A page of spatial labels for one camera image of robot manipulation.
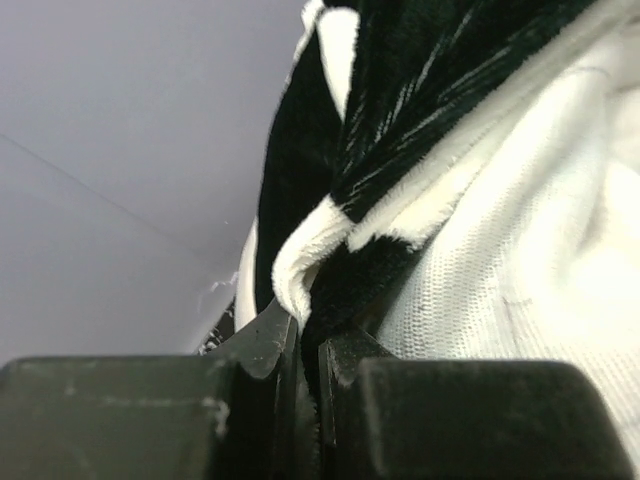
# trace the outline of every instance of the gray wall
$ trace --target gray wall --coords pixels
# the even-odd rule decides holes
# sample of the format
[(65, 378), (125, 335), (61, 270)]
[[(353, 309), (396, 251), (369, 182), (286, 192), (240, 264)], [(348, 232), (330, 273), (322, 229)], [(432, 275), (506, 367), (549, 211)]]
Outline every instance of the gray wall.
[(232, 294), (301, 5), (0, 2), (0, 363), (195, 348)]

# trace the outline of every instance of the clothing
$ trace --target clothing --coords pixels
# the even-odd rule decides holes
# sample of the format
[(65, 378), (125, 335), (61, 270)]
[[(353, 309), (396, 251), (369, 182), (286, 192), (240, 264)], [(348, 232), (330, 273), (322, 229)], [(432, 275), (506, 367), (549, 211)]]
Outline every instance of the clothing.
[(636, 0), (310, 1), (236, 328), (275, 296), (304, 360), (382, 298), (401, 358), (570, 362), (640, 467), (639, 19)]

